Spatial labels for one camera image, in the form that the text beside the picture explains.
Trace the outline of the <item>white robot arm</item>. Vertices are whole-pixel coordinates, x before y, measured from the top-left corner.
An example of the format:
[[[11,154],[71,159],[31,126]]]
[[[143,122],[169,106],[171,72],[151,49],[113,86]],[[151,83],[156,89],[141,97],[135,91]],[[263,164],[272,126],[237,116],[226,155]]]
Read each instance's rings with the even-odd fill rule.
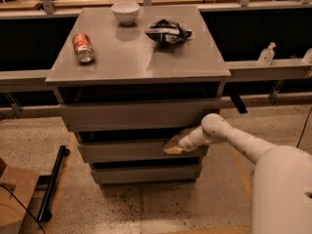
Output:
[[[251,234],[312,234],[312,155],[231,126],[218,114],[172,137],[165,153],[178,155],[223,140],[254,164]]]

